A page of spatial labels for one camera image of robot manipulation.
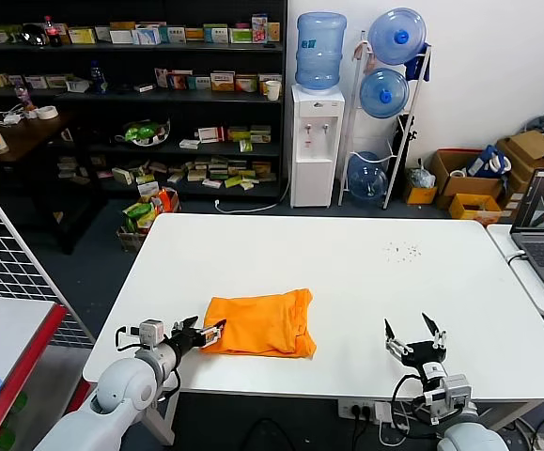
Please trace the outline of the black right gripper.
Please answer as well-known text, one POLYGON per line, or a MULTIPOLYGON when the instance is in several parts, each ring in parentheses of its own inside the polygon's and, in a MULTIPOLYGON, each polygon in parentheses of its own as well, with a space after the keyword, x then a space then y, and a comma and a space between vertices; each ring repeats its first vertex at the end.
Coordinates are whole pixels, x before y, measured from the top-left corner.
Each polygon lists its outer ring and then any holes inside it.
POLYGON ((422 317, 433 336, 433 341, 414 342, 407 345, 395 336, 390 323, 385 319, 385 348, 404 366, 416 369, 422 379, 444 378, 446 376, 443 366, 446 357, 446 331, 441 330, 426 313, 422 313, 422 317))

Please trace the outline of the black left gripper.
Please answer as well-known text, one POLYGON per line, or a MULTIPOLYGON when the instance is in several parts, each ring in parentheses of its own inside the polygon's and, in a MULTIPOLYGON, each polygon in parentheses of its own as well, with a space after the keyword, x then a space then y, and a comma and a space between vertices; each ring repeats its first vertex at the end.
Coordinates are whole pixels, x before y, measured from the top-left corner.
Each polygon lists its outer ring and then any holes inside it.
POLYGON ((225 319, 201 330, 194 329, 197 320, 198 316, 192 316, 174 323, 169 346, 174 350, 177 358, 182 358, 193 348, 213 345, 221 338, 226 324, 225 319))

